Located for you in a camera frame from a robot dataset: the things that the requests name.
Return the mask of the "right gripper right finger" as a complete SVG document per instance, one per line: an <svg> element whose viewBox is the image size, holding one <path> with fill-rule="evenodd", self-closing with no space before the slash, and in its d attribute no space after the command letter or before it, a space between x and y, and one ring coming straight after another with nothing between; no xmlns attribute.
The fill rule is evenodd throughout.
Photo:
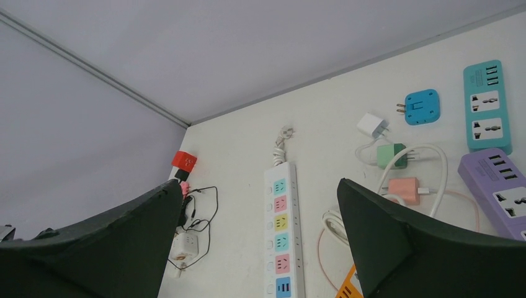
<svg viewBox="0 0 526 298"><path fill-rule="evenodd" d="M337 200L365 297L525 296L525 242L441 222L347 178Z"/></svg>

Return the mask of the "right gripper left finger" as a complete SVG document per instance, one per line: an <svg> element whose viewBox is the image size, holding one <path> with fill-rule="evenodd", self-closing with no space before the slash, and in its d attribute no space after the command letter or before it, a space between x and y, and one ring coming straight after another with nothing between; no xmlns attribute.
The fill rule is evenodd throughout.
<svg viewBox="0 0 526 298"><path fill-rule="evenodd" d="M157 297L182 208L172 179L31 240L1 243L2 297Z"/></svg>

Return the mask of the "orange power strip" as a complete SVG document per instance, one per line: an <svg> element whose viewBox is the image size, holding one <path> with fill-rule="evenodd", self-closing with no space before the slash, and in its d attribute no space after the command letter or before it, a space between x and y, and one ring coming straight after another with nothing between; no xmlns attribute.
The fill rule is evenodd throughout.
<svg viewBox="0 0 526 298"><path fill-rule="evenodd" d="M364 298L354 264L341 284L336 298Z"/></svg>

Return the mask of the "white cartoon cube adapter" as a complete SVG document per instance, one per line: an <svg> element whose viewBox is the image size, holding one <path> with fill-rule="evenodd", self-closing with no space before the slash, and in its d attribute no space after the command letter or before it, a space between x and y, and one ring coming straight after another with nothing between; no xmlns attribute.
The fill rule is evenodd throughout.
<svg viewBox="0 0 526 298"><path fill-rule="evenodd" d="M171 261L190 263L197 256L198 236L184 232L174 237L169 255Z"/></svg>

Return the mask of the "red cube plug adapter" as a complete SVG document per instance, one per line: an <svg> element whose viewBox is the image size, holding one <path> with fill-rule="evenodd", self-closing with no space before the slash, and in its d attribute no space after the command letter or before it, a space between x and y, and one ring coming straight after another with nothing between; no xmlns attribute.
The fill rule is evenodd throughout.
<svg viewBox="0 0 526 298"><path fill-rule="evenodd" d="M175 168L178 168L182 171L191 173L195 164L197 162L197 157L187 153L185 151L177 151L174 155L171 165Z"/></svg>

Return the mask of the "long white power strip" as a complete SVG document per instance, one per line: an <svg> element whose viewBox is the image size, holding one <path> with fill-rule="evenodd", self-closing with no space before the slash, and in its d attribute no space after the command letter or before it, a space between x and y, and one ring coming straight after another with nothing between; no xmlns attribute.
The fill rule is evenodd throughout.
<svg viewBox="0 0 526 298"><path fill-rule="evenodd" d="M293 134L280 130L264 173L264 297L306 296L296 167L285 151Z"/></svg>

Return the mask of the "black power adapter brick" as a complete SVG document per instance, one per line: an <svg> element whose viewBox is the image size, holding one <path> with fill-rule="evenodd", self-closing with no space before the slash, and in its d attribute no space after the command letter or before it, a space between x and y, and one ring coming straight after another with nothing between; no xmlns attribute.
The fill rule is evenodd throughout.
<svg viewBox="0 0 526 298"><path fill-rule="evenodd" d="M192 210L190 217L187 215L187 209L188 209L189 204L193 204L193 210ZM196 211L196 203L195 203L194 196L187 196L182 202L181 213L179 216L177 226L183 227L187 223L188 219L192 220L195 217L195 211Z"/></svg>

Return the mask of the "small black adapter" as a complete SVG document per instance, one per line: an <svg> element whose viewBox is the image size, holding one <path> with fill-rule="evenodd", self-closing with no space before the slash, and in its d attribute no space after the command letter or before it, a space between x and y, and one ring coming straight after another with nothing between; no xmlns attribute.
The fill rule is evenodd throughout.
<svg viewBox="0 0 526 298"><path fill-rule="evenodd" d="M178 180L180 183L185 182L188 180L190 173L187 171L184 171L183 169L178 169L174 175L174 178Z"/></svg>

